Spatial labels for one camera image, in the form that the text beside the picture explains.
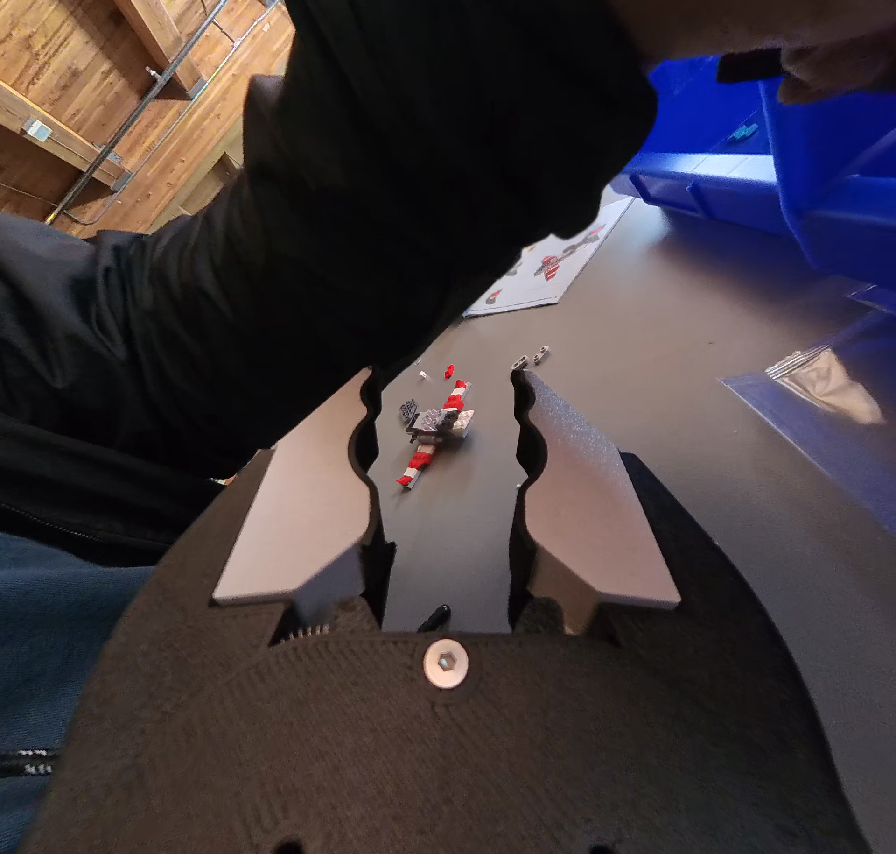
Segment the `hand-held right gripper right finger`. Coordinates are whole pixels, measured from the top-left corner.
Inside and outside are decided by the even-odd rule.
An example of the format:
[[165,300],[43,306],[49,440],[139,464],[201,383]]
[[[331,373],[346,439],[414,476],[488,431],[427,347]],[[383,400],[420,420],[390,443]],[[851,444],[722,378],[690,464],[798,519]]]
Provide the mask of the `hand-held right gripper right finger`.
[[618,447],[535,372],[511,371],[525,479],[509,541],[508,623],[552,600],[567,635],[604,605],[672,611],[681,593]]

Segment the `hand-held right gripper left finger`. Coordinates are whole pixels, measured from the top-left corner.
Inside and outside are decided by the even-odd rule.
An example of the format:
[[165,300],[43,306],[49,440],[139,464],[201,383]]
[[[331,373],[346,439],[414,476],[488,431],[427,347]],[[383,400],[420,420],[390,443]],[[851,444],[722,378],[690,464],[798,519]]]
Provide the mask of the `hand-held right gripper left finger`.
[[383,623],[395,545],[368,475],[381,409],[378,374],[363,368],[275,444],[215,605],[291,604],[311,627],[362,596]]

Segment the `blue plastic storage bin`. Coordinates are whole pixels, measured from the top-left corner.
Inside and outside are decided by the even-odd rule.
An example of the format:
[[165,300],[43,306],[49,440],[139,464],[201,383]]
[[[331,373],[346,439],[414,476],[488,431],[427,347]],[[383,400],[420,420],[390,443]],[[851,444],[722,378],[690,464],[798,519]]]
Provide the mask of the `blue plastic storage bin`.
[[[894,94],[784,106],[780,78],[721,85],[718,61],[655,70],[655,124],[612,189],[664,210],[787,236],[812,268],[894,291]],[[753,122],[753,138],[727,144]]]

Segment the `red white grey brick model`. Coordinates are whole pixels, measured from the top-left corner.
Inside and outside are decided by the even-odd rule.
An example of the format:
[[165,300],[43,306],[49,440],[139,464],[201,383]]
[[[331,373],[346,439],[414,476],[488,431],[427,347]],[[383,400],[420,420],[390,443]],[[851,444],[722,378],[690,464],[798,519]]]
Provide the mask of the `red white grey brick model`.
[[465,405],[470,389],[469,382],[456,379],[452,393],[440,408],[420,410],[414,423],[405,427],[413,453],[396,481],[400,487],[412,489],[442,449],[466,439],[475,416],[475,411]]

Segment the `person's left forearm black sleeve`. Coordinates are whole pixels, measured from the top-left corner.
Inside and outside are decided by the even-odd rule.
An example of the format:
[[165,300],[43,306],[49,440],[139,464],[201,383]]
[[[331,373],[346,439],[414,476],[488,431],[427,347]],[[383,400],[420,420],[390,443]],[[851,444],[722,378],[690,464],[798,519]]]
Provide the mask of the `person's left forearm black sleeve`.
[[2,430],[225,478],[583,230],[657,97],[603,0],[285,0],[242,172],[89,240],[2,220]]

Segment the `dark grey desk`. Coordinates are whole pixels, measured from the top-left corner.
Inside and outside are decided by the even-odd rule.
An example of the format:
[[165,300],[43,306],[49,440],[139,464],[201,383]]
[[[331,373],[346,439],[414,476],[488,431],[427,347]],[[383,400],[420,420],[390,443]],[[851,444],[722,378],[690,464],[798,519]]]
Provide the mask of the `dark grey desk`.
[[[447,330],[385,389],[377,420],[371,477],[397,544],[385,629],[412,632],[446,603],[453,628],[507,630],[525,478],[509,371],[550,346],[537,373],[638,456],[753,587],[812,693],[866,838],[894,852],[894,537],[721,383],[856,322],[867,309],[846,285],[784,238],[637,200],[559,304]],[[405,490],[396,481],[413,446],[399,406],[438,409],[456,379],[471,385],[469,433]]]

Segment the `person's black jacket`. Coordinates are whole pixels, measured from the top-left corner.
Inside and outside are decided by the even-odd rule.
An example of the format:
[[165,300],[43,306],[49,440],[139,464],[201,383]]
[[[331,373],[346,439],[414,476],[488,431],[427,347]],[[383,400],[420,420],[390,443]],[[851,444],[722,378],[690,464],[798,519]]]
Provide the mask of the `person's black jacket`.
[[95,565],[156,565],[224,489],[1,417],[1,531]]

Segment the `clear zip plastic bag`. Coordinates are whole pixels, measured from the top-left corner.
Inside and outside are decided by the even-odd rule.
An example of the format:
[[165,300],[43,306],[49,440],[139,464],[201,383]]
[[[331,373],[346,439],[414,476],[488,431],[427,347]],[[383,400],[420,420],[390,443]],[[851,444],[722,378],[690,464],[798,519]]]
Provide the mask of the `clear zip plastic bag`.
[[895,319],[857,322],[729,390],[895,532]]

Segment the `open instruction booklet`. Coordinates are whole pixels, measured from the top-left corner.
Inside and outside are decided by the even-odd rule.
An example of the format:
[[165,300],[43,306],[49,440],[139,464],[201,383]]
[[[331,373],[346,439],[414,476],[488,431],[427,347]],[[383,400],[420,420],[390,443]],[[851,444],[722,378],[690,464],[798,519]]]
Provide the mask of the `open instruction booklet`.
[[463,316],[484,317],[559,303],[633,200],[623,197],[602,206],[586,230],[570,239],[550,235],[524,248],[517,262]]

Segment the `person's blue jeans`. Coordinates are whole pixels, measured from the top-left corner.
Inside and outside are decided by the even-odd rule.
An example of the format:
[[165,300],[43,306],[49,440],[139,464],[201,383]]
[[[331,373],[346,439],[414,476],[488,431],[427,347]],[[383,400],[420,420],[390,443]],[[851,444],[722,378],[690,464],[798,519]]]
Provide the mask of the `person's blue jeans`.
[[159,558],[99,565],[2,534],[3,761],[61,748],[102,648]]

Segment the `metal ceiling conduit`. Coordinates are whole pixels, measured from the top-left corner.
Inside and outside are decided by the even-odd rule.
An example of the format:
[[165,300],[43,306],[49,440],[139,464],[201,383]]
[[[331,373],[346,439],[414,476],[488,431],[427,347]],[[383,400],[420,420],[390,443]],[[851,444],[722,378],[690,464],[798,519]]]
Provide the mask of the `metal ceiling conduit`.
[[[137,105],[129,112],[111,134],[108,141],[96,151],[90,162],[82,170],[76,181],[66,191],[61,200],[56,203],[44,219],[44,224],[52,226],[73,206],[73,203],[81,196],[91,181],[93,181],[101,169],[104,168],[110,158],[116,153],[119,143],[124,139],[134,125],[145,112],[155,103],[168,87],[170,82],[175,82],[182,89],[182,93],[192,105],[199,97],[203,96],[210,88],[212,82],[234,57],[239,49],[248,41],[252,32],[267,19],[269,14],[280,0],[259,0],[264,10],[261,15],[252,21],[252,24],[239,37],[233,37],[218,23],[218,15],[228,6],[231,0],[218,0],[215,6],[207,11],[202,22],[196,30],[187,38],[182,36],[174,28],[174,23],[160,0],[115,0],[121,11],[129,19],[137,21],[137,31],[144,33],[150,39],[150,43],[159,46],[163,57],[168,59],[167,66],[160,72],[148,68],[152,78],[149,89],[140,98]],[[230,50],[207,77],[196,71],[196,66],[190,63],[193,51],[206,32],[216,28],[230,42]]]

